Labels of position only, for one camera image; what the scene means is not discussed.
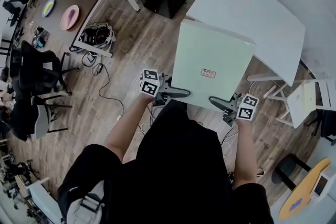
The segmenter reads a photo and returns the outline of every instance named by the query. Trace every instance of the white table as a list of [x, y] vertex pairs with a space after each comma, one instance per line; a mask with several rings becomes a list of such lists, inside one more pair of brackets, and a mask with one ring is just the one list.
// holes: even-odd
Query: white table
[[247, 80], [282, 79], [292, 86], [305, 27], [277, 0], [196, 0], [187, 16], [255, 42], [255, 56], [274, 73], [249, 76]]

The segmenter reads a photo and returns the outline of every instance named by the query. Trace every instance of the black cable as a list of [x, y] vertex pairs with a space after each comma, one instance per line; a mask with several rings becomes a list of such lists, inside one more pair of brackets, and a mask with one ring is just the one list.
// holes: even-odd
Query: black cable
[[224, 143], [224, 140], [225, 140], [225, 139], [227, 138], [227, 136], [229, 135], [229, 133], [230, 133], [235, 127], [237, 127], [237, 126], [232, 127], [232, 128], [230, 129], [230, 131], [228, 131], [228, 132], [226, 133], [226, 135], [224, 136], [223, 140], [221, 141], [221, 146], [222, 146], [222, 144]]
[[121, 106], [122, 106], [122, 114], [121, 114], [121, 116], [123, 116], [123, 115], [124, 115], [124, 111], [125, 111], [125, 107], [124, 107], [124, 104], [123, 104], [119, 99], [117, 99], [117, 98], [112, 98], [112, 97], [105, 97], [105, 96], [103, 96], [103, 95], [100, 94], [100, 91], [101, 91], [103, 88], [105, 88], [105, 87], [110, 83], [110, 74], [109, 74], [109, 72], [107, 71], [106, 66], [103, 64], [103, 55], [101, 55], [101, 61], [100, 61], [100, 63], [96, 64], [96, 65], [92, 68], [92, 74], [93, 74], [95, 77], [98, 76], [98, 75], [100, 74], [100, 72], [101, 72], [101, 71], [98, 71], [98, 67], [105, 68], [106, 74], [107, 74], [107, 76], [108, 76], [108, 82], [107, 82], [103, 87], [101, 87], [101, 88], [99, 89], [99, 91], [98, 91], [98, 95], [99, 95], [100, 97], [103, 97], [103, 98], [108, 99], [108, 100], [115, 100], [115, 101], [118, 101], [118, 102], [121, 104]]
[[[86, 55], [89, 55], [89, 54], [91, 54], [95, 58], [91, 65], [87, 65], [83, 62], [84, 57]], [[85, 67], [92, 67], [95, 64], [96, 61], [97, 61], [97, 55], [93, 55], [90, 51], [87, 51], [82, 57], [82, 65], [85, 66]]]
[[149, 124], [150, 124], [150, 126], [152, 126], [152, 118], [154, 117], [153, 116], [153, 103], [152, 103], [152, 110], [150, 110], [149, 109], [149, 107], [147, 106], [147, 109], [148, 109], [148, 111], [149, 111], [149, 113], [150, 113], [150, 116], [149, 116]]

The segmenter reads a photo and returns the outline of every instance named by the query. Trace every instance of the white chair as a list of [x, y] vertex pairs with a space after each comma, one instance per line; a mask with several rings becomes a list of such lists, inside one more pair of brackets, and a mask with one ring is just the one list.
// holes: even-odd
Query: white chair
[[54, 99], [57, 97], [61, 97], [62, 95], [56, 95], [53, 97], [48, 98], [39, 98], [39, 97], [32, 97], [31, 98], [31, 105], [36, 105], [38, 109], [38, 118], [35, 122], [35, 131], [34, 134], [31, 135], [32, 139], [41, 138], [42, 136], [46, 135], [47, 133], [55, 133], [66, 131], [68, 128], [61, 128], [55, 130], [49, 130], [50, 123], [54, 120], [51, 119], [51, 107], [62, 107], [62, 108], [72, 108], [70, 105], [59, 105], [59, 104], [46, 104], [46, 100]]
[[[276, 92], [267, 96], [269, 99], [281, 100], [285, 103], [286, 111], [276, 120], [284, 124], [288, 124], [297, 128], [310, 112], [315, 109], [334, 110], [336, 111], [336, 87], [334, 79], [311, 79], [311, 80], [296, 80], [294, 83], [301, 82], [300, 86], [293, 93], [285, 97], [284, 84]], [[322, 105], [316, 105], [316, 83], [322, 97]], [[290, 114], [291, 121], [284, 120], [287, 114]]]
[[48, 193], [48, 191], [42, 185], [48, 181], [49, 177], [42, 180], [38, 180], [29, 186], [26, 186], [20, 176], [15, 176], [16, 184], [20, 190], [20, 193], [26, 200], [32, 200], [46, 216], [52, 221], [50, 223], [62, 224], [62, 213], [55, 199]]
[[[283, 115], [277, 117], [276, 120], [297, 128], [310, 112], [316, 109], [315, 83], [303, 82], [287, 97], [285, 97], [283, 91], [286, 86], [287, 84], [284, 84], [276, 92], [267, 96], [267, 98], [283, 101], [286, 111]], [[291, 116], [291, 121], [284, 120], [288, 114]]]

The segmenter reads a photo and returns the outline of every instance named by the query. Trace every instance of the wooden floor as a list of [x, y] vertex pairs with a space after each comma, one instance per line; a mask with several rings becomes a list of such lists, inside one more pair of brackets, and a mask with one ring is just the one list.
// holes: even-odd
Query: wooden floor
[[[140, 0], [136, 1], [141, 7], [138, 12], [134, 11], [126, 0], [104, 0], [92, 19], [107, 21], [117, 37], [112, 50], [113, 57], [103, 59], [110, 74], [111, 83], [102, 89], [101, 93], [107, 97], [120, 99], [126, 110], [139, 94], [138, 79], [142, 68], [157, 68], [161, 72], [172, 72], [180, 22], [195, 0], [187, 0], [174, 19], [152, 13], [141, 5]], [[29, 10], [23, 22], [25, 27], [23, 38], [28, 42], [32, 41], [34, 28], [29, 29], [28, 24], [32, 21], [34, 11], [34, 9]], [[69, 44], [60, 43], [57, 37], [50, 36], [45, 49], [52, 50], [61, 57], [64, 51], [68, 51], [68, 46]], [[98, 96], [99, 89], [107, 83], [105, 71], [94, 77], [91, 68], [82, 66], [81, 57], [82, 54], [71, 55], [71, 65], [81, 69], [80, 72], [74, 71], [67, 77], [73, 96], [59, 100], [61, 103], [71, 104], [73, 108], [60, 111], [58, 120], [53, 122], [51, 127], [51, 129], [68, 127], [69, 131], [56, 135], [47, 134], [39, 140], [26, 143], [10, 136], [10, 147], [17, 160], [33, 159], [33, 167], [40, 171], [41, 177], [50, 177], [47, 187], [54, 196], [71, 163], [86, 145], [101, 144], [104, 141], [122, 111], [117, 101]], [[251, 83], [245, 80], [247, 75], [265, 71], [267, 68], [254, 58], [237, 92], [249, 91]], [[301, 78], [306, 76], [302, 67], [299, 68], [298, 76]], [[251, 88], [251, 94], [260, 98], [253, 122], [253, 138], [258, 166], [266, 171], [265, 176], [258, 182], [265, 186], [270, 204], [286, 189], [284, 184], [277, 187], [270, 180], [275, 164], [288, 153], [295, 153], [300, 159], [306, 161], [318, 139], [311, 136], [312, 128], [301, 126], [295, 130], [275, 121], [275, 117], [284, 110], [284, 106], [280, 101], [262, 98], [272, 85], [273, 82], [256, 82]], [[190, 106], [188, 112], [191, 118], [216, 131], [220, 138], [230, 130], [230, 127], [222, 121], [222, 113], [194, 106]], [[149, 113], [146, 111], [142, 122], [148, 121]], [[142, 138], [142, 133], [135, 134], [124, 162], [135, 158]], [[236, 138], [237, 136], [227, 140], [232, 145], [232, 153], [224, 157], [228, 171], [234, 169]], [[223, 155], [228, 155], [229, 152], [227, 144], [224, 144]]]

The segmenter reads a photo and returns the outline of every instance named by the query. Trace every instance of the cable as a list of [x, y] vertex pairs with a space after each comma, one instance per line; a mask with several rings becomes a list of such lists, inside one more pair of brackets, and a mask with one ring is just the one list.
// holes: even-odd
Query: cable
[[141, 126], [138, 125], [138, 127], [139, 127], [140, 130], [141, 130], [141, 132], [139, 132], [139, 131], [135, 131], [135, 132], [136, 132], [136, 133], [139, 133], [139, 134], [146, 135], [147, 131], [145, 132], [145, 131], [143, 130], [143, 126], [144, 126], [145, 124], [149, 124], [149, 125], [151, 125], [149, 122], [144, 122], [144, 123], [141, 124]]
[[[278, 83], [276, 83], [274, 80], [272, 80], [272, 81], [274, 82], [274, 84], [275, 84], [276, 86], [278, 86], [279, 88], [281, 88], [281, 86], [280, 86]], [[251, 84], [251, 86], [250, 86], [250, 89], [248, 90], [248, 94], [251, 94], [251, 88], [252, 88], [252, 86], [253, 86], [254, 83], [256, 83], [256, 81], [252, 82], [252, 84]]]
[[251, 93], [251, 88], [252, 88], [252, 86], [253, 86], [253, 84], [254, 83], [256, 83], [255, 81], [254, 82], [252, 82], [252, 84], [251, 84], [251, 86], [250, 86], [250, 89], [248, 90], [248, 94], [250, 94]]
[[99, 91], [98, 91], [98, 95], [99, 95], [100, 97], [103, 97], [103, 98], [108, 99], [108, 100], [115, 100], [115, 101], [118, 101], [118, 102], [121, 104], [121, 106], [122, 106], [122, 114], [121, 114], [121, 116], [123, 116], [123, 115], [124, 115], [124, 112], [125, 112], [124, 104], [123, 104], [119, 99], [117, 99], [117, 98], [105, 97], [105, 96], [101, 95], [101, 93], [100, 93], [100, 91], [101, 91], [102, 89], [104, 89], [108, 84], [110, 84], [110, 74], [109, 74], [109, 72], [107, 71], [106, 66], [103, 64], [103, 58], [104, 58], [104, 56], [101, 55], [101, 61], [100, 61], [100, 63], [96, 64], [96, 65], [92, 68], [92, 75], [94, 75], [95, 77], [98, 76], [98, 75], [100, 74], [102, 68], [105, 68], [105, 71], [106, 71], [106, 74], [107, 74], [107, 77], [108, 77], [108, 82], [107, 82], [103, 87], [101, 87], [101, 88], [99, 89]]
[[235, 133], [235, 134], [233, 134], [233, 135], [228, 136], [229, 133], [230, 133], [235, 127], [236, 127], [236, 126], [232, 127], [232, 128], [230, 129], [230, 131], [228, 131], [228, 132], [226, 133], [226, 135], [224, 136], [224, 138], [223, 138], [223, 140], [222, 140], [222, 142], [221, 142], [221, 146], [223, 146], [224, 143], [227, 143], [227, 144], [229, 145], [229, 148], [230, 148], [230, 153], [229, 153], [228, 155], [223, 155], [223, 157], [228, 157], [228, 156], [230, 156], [231, 153], [232, 153], [232, 147], [231, 147], [230, 143], [227, 142], [227, 141], [225, 141], [225, 140], [238, 134], [238, 132], [237, 132], [237, 133]]
[[278, 86], [279, 88], [281, 88], [281, 86], [278, 84], [278, 83], [276, 83], [274, 80], [272, 80], [273, 82], [274, 82], [274, 84], [276, 85], [276, 86]]
[[[86, 55], [89, 55], [89, 54], [91, 54], [92, 56], [93, 56], [93, 58], [94, 58], [94, 61], [92, 62], [92, 64], [91, 65], [87, 65], [86, 63], [84, 63], [84, 57], [86, 56]], [[85, 67], [92, 67], [94, 64], [95, 64], [95, 62], [97, 61], [97, 55], [94, 53], [94, 52], [90, 52], [90, 51], [87, 51], [84, 55], [83, 55], [83, 57], [82, 57], [82, 65], [83, 66], [85, 66]]]
[[70, 161], [70, 158], [68, 157], [68, 155], [67, 155], [67, 154], [65, 153], [65, 151], [63, 150], [63, 148], [62, 148], [62, 146], [61, 146], [61, 143], [58, 141], [58, 138], [57, 138], [57, 136], [56, 136], [55, 133], [54, 133], [54, 136], [55, 136], [55, 138], [56, 138], [56, 140], [57, 140], [57, 142], [58, 142], [59, 147], [61, 148], [61, 150], [63, 151], [64, 155], [65, 155], [66, 158], [68, 159], [68, 162], [72, 165], [72, 162]]

